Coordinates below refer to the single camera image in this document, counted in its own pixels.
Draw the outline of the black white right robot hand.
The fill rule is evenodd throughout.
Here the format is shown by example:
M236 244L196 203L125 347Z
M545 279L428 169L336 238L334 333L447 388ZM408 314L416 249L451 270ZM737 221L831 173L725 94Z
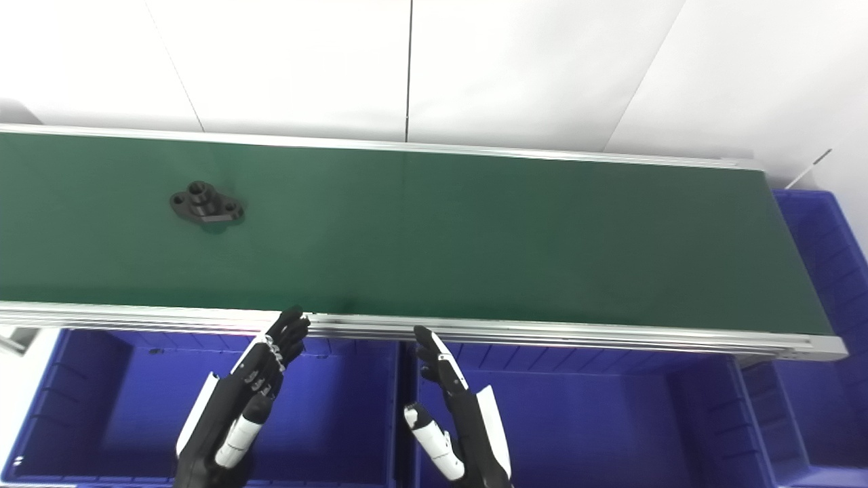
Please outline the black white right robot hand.
M446 343L424 325L414 327L419 373L437 384L456 429L452 436L419 402L403 419L438 472L453 487L511 487L509 444L492 386L471 391Z

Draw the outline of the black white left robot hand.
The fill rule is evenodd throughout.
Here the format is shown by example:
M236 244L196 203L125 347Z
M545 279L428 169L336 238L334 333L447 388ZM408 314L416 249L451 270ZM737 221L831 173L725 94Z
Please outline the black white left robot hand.
M208 374L176 442L174 487L248 485L252 445L309 327L301 308L289 308L254 337L226 376Z

